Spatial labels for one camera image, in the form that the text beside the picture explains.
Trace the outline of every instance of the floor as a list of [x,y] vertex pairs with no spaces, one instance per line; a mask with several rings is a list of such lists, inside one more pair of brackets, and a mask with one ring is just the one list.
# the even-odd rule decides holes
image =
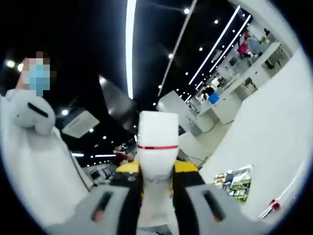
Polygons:
[[224,125],[220,121],[218,121],[211,131],[197,136],[196,139],[212,155],[226,135],[228,129],[231,127],[231,124],[232,122]]

